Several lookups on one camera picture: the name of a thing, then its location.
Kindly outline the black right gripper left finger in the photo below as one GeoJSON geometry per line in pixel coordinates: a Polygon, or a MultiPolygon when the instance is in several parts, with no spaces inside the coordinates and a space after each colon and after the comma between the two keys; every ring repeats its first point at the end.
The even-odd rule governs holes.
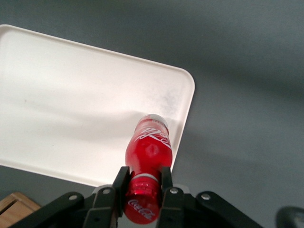
{"type": "Polygon", "coordinates": [[[92,207],[88,210],[82,227],[118,227],[118,219],[123,215],[123,204],[129,180],[129,167],[121,167],[113,184],[102,186],[95,193],[92,207]]]}

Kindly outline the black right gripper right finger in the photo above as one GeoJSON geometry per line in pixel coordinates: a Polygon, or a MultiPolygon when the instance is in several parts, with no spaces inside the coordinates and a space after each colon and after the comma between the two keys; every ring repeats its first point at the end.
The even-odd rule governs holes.
{"type": "Polygon", "coordinates": [[[196,228],[195,198],[178,187],[174,187],[171,169],[161,172],[162,205],[158,218],[159,228],[196,228]]]}

